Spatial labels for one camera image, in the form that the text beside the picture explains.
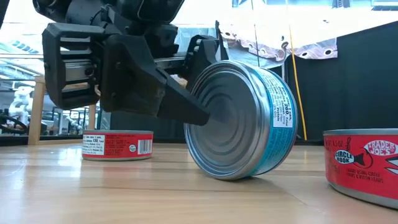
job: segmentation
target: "red tuna can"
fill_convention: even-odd
[[[337,191],[398,208],[398,129],[325,131],[326,178]]]
[[[131,161],[152,157],[152,131],[86,130],[82,157],[91,161]]]

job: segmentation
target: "blue and silver can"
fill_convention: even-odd
[[[236,180],[275,169],[297,132],[297,107],[275,73],[224,60],[206,68],[190,91],[210,112],[204,126],[185,124],[194,161],[207,175]]]

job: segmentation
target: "blue can label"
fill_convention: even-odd
[[[275,73],[249,67],[267,90],[271,123],[269,137],[258,165],[250,175],[259,175],[276,168],[289,153],[296,131],[295,101],[286,83]]]

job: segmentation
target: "tuna can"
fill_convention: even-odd
[[[264,174],[289,154],[297,107],[275,73],[224,60],[207,67],[188,89],[210,112],[206,125],[184,125],[190,154],[210,177]]]
[[[83,159],[131,161],[152,157],[152,131],[87,130],[83,132]]]
[[[325,131],[326,178],[337,191],[398,208],[398,129]]]

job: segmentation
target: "barcode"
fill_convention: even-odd
[[[152,152],[152,140],[138,140],[138,154],[149,154]]]

